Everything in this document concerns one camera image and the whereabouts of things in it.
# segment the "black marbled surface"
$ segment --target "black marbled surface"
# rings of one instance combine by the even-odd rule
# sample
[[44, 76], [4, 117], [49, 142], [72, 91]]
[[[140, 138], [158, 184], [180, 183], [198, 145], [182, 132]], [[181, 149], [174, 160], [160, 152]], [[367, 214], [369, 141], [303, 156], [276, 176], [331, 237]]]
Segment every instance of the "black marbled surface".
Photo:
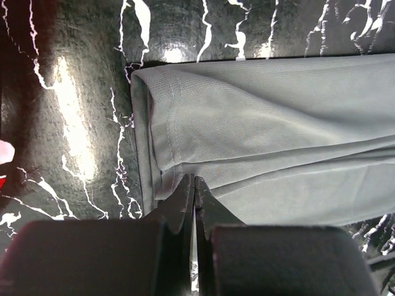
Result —
[[[16, 148], [1, 251], [31, 220], [141, 217], [133, 69], [395, 52], [392, 0], [1, 0], [0, 15], [1, 139]], [[380, 219], [349, 227], [367, 257], [395, 244]]]

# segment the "fabric fold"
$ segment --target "fabric fold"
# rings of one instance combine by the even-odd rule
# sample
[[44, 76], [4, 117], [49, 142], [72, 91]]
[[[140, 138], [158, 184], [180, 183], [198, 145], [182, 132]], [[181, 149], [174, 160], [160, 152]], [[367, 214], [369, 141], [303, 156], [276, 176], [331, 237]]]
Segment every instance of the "fabric fold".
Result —
[[144, 214], [186, 173], [250, 224], [342, 225], [391, 212], [394, 66], [384, 54], [133, 72]]

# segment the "light gray fabric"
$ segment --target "light gray fabric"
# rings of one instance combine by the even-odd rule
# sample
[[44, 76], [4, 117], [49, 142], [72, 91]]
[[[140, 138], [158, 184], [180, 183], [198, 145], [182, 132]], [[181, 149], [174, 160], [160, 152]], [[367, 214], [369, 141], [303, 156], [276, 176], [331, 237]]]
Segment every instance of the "light gray fabric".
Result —
[[144, 213], [202, 176], [249, 224], [394, 211], [395, 55], [166, 65], [133, 73]]

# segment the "folded garment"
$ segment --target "folded garment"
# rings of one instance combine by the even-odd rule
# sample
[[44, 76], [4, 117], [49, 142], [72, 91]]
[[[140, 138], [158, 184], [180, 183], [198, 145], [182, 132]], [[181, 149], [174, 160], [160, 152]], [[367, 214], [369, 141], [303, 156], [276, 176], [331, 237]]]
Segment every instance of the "folded garment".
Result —
[[135, 71], [144, 214], [202, 176], [247, 224], [344, 225], [394, 211], [395, 54]]

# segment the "stitched seam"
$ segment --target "stitched seam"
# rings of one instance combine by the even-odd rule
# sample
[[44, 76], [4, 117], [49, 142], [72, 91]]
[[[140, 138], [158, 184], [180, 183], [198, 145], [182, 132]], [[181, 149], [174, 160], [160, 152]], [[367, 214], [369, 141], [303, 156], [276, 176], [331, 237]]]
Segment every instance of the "stitched seam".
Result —
[[166, 122], [166, 133], [167, 133], [168, 148], [170, 150], [170, 156], [172, 157], [172, 160], [173, 160], [173, 181], [172, 181], [172, 190], [170, 192], [170, 193], [172, 193], [173, 192], [173, 188], [174, 188], [174, 180], [175, 180], [175, 161], [174, 161], [174, 154], [173, 154], [173, 151], [172, 151], [172, 145], [170, 143], [170, 133], [169, 133], [168, 126], [169, 126], [169, 121], [170, 121], [170, 109], [172, 107], [173, 99], [174, 99], [174, 91], [173, 91], [173, 88], [172, 88], [172, 84], [170, 83], [170, 80], [166, 77], [165, 72], [163, 70], [158, 69], [158, 68], [157, 68], [157, 70], [163, 74], [165, 80], [167, 81], [168, 85], [170, 86], [170, 89], [172, 90], [172, 99], [171, 99], [170, 104], [168, 106], [167, 122]]
[[177, 80], [177, 84], [178, 84], [178, 87], [180, 89], [180, 101], [178, 103], [178, 107], [177, 107], [177, 109], [175, 111], [175, 116], [174, 116], [174, 135], [175, 135], [175, 142], [177, 144], [178, 155], [179, 155], [179, 158], [180, 158], [180, 170], [181, 170], [181, 175], [180, 175], [180, 178], [179, 178], [179, 180], [177, 182], [177, 183], [179, 183], [181, 181], [181, 179], [183, 178], [183, 161], [182, 161], [182, 158], [181, 158], [180, 145], [178, 144], [178, 138], [177, 138], [177, 113], [178, 113], [178, 111], [179, 111], [179, 109], [181, 107], [181, 104], [182, 104], [183, 90], [181, 88], [181, 84], [180, 84], [180, 81], [178, 80], [177, 76], [175, 76], [175, 79]]

